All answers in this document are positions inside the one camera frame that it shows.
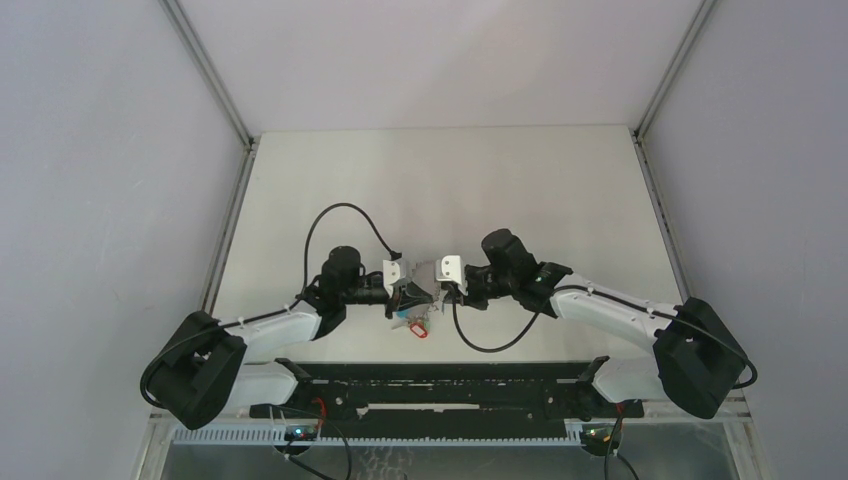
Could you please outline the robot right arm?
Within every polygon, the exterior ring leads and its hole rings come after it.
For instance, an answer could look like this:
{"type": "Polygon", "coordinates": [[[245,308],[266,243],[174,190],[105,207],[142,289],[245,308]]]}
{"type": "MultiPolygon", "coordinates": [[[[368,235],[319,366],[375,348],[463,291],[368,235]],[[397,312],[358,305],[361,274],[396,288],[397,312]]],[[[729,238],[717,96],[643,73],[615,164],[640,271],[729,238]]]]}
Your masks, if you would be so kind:
{"type": "Polygon", "coordinates": [[[624,340],[644,352],[637,359],[594,359],[578,377],[578,402],[592,416],[616,404],[669,400],[684,412],[713,418],[728,394],[753,385],[759,377],[714,308],[689,297],[682,304],[640,299],[601,286],[572,268],[540,262],[506,228],[481,242],[484,266],[464,263],[458,255],[435,262],[435,279],[454,307],[478,310],[510,297],[532,312],[572,320],[624,340]]]}

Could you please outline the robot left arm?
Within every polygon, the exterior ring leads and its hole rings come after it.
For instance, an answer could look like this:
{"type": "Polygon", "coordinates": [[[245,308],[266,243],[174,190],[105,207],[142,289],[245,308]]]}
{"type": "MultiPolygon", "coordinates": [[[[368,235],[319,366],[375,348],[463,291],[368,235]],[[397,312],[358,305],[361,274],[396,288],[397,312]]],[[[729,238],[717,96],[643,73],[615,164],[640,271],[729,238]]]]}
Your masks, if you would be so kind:
{"type": "Polygon", "coordinates": [[[446,260],[386,260],[365,273],[358,250],[333,249],[294,305],[226,323],[204,311],[188,315],[141,375],[142,397],[186,428],[206,426],[222,412],[273,404],[290,417],[311,407],[311,388],[271,359],[285,346],[323,338],[350,305],[378,305],[388,318],[437,300],[446,260]]]}

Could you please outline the red key tag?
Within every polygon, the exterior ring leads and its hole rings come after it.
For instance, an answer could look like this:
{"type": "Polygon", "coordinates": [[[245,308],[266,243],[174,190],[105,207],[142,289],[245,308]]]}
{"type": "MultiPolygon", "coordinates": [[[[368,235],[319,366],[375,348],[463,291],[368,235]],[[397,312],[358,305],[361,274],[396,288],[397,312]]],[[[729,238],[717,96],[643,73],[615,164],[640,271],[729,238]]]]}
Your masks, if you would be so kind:
{"type": "Polygon", "coordinates": [[[429,336],[428,328],[420,322],[411,323],[409,330],[419,339],[425,339],[429,336]]]}

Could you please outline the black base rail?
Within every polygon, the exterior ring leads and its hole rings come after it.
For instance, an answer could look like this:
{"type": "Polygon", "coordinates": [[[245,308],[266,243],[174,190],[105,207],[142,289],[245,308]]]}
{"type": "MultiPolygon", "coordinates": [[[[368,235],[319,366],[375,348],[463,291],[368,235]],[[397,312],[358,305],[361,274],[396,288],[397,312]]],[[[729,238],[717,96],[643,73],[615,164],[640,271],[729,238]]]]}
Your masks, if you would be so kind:
{"type": "Polygon", "coordinates": [[[287,407],[327,417],[349,436],[552,433],[568,422],[644,415],[640,402],[615,404],[597,393],[585,361],[297,367],[307,378],[287,407]]]}

